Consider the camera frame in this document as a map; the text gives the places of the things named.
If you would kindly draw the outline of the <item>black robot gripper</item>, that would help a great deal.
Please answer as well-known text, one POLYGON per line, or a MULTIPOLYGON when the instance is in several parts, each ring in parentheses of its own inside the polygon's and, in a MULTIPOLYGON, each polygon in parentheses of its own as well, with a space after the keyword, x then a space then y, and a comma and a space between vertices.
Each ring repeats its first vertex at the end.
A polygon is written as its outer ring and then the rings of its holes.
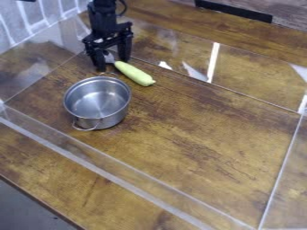
POLYGON ((117 45, 117 54, 122 62, 126 62, 130 57, 132 23, 115 21, 125 11, 124 0, 90 0, 87 2, 90 34, 82 39, 82 43, 91 64, 101 72, 105 71, 103 49, 110 45, 117 45))

